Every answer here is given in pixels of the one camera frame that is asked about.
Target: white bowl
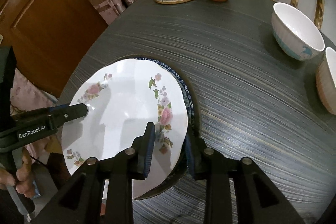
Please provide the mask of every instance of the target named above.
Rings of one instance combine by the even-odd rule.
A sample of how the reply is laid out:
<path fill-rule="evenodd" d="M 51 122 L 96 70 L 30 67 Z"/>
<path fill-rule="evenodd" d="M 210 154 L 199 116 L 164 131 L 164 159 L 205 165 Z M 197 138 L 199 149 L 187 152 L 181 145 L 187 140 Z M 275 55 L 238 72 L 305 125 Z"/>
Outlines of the white bowl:
<path fill-rule="evenodd" d="M 304 61 L 324 50 L 324 40 L 314 23 L 301 11 L 286 3 L 275 3 L 273 35 L 290 57 Z"/>
<path fill-rule="evenodd" d="M 336 51 L 327 47 L 316 72 L 319 97 L 325 108 L 336 115 Z"/>

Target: screw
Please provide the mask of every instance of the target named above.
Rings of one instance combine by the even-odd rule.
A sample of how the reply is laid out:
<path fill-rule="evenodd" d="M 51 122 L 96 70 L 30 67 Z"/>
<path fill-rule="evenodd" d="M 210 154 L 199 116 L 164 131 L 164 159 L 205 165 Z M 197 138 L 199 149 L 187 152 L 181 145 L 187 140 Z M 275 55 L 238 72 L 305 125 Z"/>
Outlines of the screw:
<path fill-rule="evenodd" d="M 207 155 L 212 155 L 213 154 L 213 149 L 207 147 L 206 149 L 204 149 L 204 153 L 206 153 Z"/>
<path fill-rule="evenodd" d="M 88 158 L 86 162 L 88 165 L 94 165 L 97 162 L 97 158 L 95 157 Z"/>
<path fill-rule="evenodd" d="M 250 165 L 252 163 L 252 160 L 248 157 L 245 157 L 242 159 L 243 164 Z"/>
<path fill-rule="evenodd" d="M 134 153 L 135 153 L 135 149 L 134 148 L 127 148 L 126 150 L 125 150 L 125 153 L 127 154 L 127 155 L 133 155 Z"/>

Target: wooden table surface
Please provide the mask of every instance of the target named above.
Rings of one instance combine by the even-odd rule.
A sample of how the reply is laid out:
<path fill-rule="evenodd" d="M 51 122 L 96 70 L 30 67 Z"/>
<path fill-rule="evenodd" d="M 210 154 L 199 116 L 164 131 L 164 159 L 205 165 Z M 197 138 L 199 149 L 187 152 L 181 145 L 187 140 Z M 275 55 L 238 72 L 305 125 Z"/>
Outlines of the wooden table surface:
<path fill-rule="evenodd" d="M 70 102 L 85 80 L 117 58 L 163 56 L 193 83 L 208 146 L 234 159 L 253 158 L 312 223 L 336 192 L 336 116 L 316 90 L 322 55 L 300 62 L 281 50 L 270 24 L 273 3 L 137 0 L 83 57 L 59 103 Z M 204 183 L 187 175 L 160 196 L 134 201 L 134 222 L 202 223 L 204 204 Z"/>

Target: flower decoration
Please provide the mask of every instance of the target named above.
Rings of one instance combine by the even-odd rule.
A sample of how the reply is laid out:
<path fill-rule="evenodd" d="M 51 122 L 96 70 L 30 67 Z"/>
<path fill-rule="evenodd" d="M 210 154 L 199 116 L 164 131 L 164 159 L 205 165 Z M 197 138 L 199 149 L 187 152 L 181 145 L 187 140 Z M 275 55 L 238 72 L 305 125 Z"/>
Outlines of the flower decoration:
<path fill-rule="evenodd" d="M 157 75 L 154 76 L 154 78 L 155 78 L 156 81 L 160 81 L 161 80 L 161 74 L 158 73 Z"/>
<path fill-rule="evenodd" d="M 148 86 L 149 89 L 152 88 L 152 86 L 157 87 L 156 82 L 159 82 L 161 80 L 162 75 L 156 74 L 153 77 L 151 77 Z M 168 148 L 173 147 L 173 142 L 166 137 L 166 134 L 169 130 L 171 130 L 170 122 L 173 118 L 173 113 L 171 110 L 171 102 L 167 98 L 167 92 L 165 91 L 166 87 L 163 86 L 160 90 L 154 89 L 154 96 L 157 100 L 157 124 L 155 125 L 155 131 L 156 131 L 156 141 L 160 144 L 159 151 L 162 154 L 166 154 L 168 152 Z"/>
<path fill-rule="evenodd" d="M 89 86 L 89 88 L 85 91 L 83 96 L 77 100 L 78 103 L 87 103 L 88 101 L 99 96 L 99 92 L 101 92 L 104 88 L 108 87 L 108 81 L 112 78 L 112 74 L 106 73 L 104 75 L 103 82 L 98 81 L 97 84 L 93 84 Z"/>
<path fill-rule="evenodd" d="M 67 156 L 67 159 L 68 160 L 74 159 L 75 162 L 73 164 L 76 166 L 80 166 L 82 165 L 83 162 L 85 162 L 85 160 L 81 157 L 80 153 L 77 151 L 73 152 L 72 149 L 69 149 L 67 150 L 67 154 L 69 155 Z"/>

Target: cable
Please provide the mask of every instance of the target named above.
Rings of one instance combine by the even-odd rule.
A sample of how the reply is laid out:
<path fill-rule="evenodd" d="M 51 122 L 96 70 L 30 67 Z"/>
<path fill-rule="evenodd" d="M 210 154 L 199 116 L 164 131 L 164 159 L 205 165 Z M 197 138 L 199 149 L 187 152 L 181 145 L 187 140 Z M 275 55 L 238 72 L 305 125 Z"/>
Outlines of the cable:
<path fill-rule="evenodd" d="M 39 164 L 42 164 L 44 167 L 46 167 L 48 169 L 48 167 L 41 161 L 39 161 L 38 159 L 34 158 L 33 156 L 30 156 L 33 160 L 37 161 Z"/>

